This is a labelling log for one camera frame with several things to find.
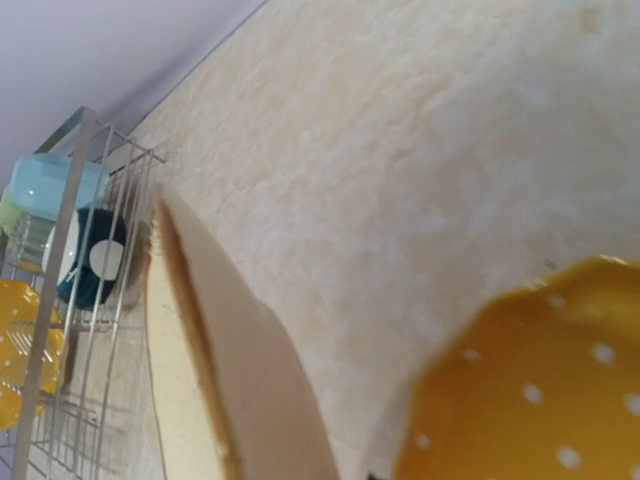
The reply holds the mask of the cream bird pattern plate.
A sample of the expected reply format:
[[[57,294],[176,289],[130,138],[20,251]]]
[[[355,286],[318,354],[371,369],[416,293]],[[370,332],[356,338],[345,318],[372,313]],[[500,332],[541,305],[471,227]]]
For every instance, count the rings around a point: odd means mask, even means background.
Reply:
[[[157,190],[147,356],[168,479],[334,479],[311,383],[280,320],[190,206]]]

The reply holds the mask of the yellow polka dot plate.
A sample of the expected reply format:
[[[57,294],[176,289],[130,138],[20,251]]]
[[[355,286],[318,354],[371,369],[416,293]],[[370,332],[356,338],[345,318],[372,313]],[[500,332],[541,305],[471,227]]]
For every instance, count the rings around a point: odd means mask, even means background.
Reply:
[[[639,266],[600,256],[490,302],[413,393],[396,479],[635,479]]]

